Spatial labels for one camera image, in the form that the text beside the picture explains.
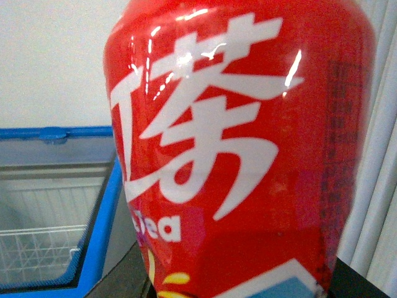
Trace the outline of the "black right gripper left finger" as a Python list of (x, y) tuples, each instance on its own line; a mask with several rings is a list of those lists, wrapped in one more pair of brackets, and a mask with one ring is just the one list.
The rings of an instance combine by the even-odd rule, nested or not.
[(135, 242), (126, 255), (89, 292), (88, 298), (152, 297), (152, 284), (145, 271), (140, 247)]

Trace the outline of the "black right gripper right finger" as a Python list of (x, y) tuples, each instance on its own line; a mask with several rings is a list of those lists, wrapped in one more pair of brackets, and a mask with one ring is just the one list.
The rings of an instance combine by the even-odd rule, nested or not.
[(393, 289), (386, 292), (362, 276), (351, 266), (352, 258), (336, 258), (328, 272), (328, 297), (393, 297)]

